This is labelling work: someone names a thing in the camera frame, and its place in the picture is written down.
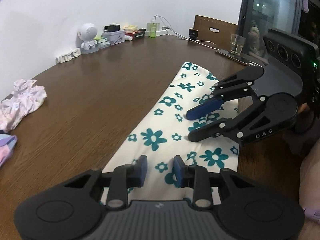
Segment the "cream green floral dress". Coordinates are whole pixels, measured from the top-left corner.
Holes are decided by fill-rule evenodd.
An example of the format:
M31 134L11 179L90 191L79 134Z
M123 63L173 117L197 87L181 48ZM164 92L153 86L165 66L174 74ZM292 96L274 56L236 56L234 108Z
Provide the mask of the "cream green floral dress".
M173 158L180 155L186 165L200 165L210 172L238 168L239 145L220 136L190 142L188 134L220 118L234 118L238 101L224 103L218 110L194 121L186 119L188 110L211 98L217 78L205 68L185 62L164 94L127 136L107 163L104 172L124 164L135 164L141 155L148 158L144 186L129 187L129 200L191 199L190 188L180 188L173 171Z

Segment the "white power strip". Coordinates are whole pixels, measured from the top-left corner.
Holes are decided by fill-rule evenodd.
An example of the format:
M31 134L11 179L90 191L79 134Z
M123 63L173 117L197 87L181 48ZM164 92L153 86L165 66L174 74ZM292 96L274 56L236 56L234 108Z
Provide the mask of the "white power strip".
M176 36L176 33L174 31L172 31L171 29L156 31L156 36L164 36L164 35Z

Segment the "wooden chair back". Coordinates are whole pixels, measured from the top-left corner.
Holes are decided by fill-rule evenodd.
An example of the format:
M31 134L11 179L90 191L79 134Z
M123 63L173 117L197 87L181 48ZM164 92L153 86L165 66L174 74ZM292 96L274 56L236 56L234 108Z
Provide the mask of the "wooden chair back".
M233 23L196 15L193 29L197 31L197 40L211 41L217 48L229 50L231 35L236 34L238 26Z

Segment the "drinking glass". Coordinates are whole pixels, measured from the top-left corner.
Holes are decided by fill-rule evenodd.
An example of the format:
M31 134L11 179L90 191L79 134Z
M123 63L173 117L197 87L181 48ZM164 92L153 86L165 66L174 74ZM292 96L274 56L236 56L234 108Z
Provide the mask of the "drinking glass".
M232 34L229 52L233 55L240 55L245 46L246 38L240 35Z

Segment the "white letter block row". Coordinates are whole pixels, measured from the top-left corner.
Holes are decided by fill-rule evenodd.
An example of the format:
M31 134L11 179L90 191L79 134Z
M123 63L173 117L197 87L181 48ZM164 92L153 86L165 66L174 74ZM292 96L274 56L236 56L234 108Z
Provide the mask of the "white letter block row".
M55 58L55 62L57 64L59 63L64 63L64 62L68 62L68 61L71 61L72 59L76 58L76 57L79 57L81 55L81 50L80 48L75 48L73 50L71 50L70 52L66 53L66 54L63 54L63 55L60 55L60 56L57 56Z

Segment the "pink purple patterned garment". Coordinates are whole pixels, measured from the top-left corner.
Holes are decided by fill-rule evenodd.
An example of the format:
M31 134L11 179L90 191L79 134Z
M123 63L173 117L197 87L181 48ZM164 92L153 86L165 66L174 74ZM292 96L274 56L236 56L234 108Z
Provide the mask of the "pink purple patterned garment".
M34 79L15 81L11 98L1 101L1 165L11 158L17 142L17 137L9 132L25 116L38 110L47 98L45 88L36 83Z

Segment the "green liquid bottle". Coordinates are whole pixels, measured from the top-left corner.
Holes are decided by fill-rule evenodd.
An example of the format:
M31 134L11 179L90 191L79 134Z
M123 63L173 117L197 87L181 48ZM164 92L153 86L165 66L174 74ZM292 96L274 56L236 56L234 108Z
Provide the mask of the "green liquid bottle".
M150 38L155 38L157 36L157 31L159 31L159 23L156 20L157 16L153 16L150 22L146 24L146 32Z

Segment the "person pink clothing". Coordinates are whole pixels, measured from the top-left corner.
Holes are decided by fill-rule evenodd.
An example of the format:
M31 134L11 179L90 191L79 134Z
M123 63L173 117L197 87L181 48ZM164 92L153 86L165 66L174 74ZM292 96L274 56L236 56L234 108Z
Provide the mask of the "person pink clothing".
M319 239L319 140L300 168L299 203L305 221L298 239Z

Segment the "white astronaut figurine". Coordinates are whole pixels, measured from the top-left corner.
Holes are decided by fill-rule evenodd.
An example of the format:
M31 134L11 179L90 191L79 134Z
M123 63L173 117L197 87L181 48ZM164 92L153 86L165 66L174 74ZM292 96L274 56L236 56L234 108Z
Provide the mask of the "white astronaut figurine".
M97 28L92 23L83 24L78 31L78 38L82 41L80 51L82 54L95 53L99 50L98 42L94 39L98 33Z

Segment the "small black clock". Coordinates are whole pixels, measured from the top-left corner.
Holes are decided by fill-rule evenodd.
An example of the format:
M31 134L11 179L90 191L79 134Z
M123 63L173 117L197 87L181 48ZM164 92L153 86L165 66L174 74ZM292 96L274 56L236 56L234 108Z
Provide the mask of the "small black clock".
M196 40L198 38L199 32L196 29L189 29L189 38L191 40Z

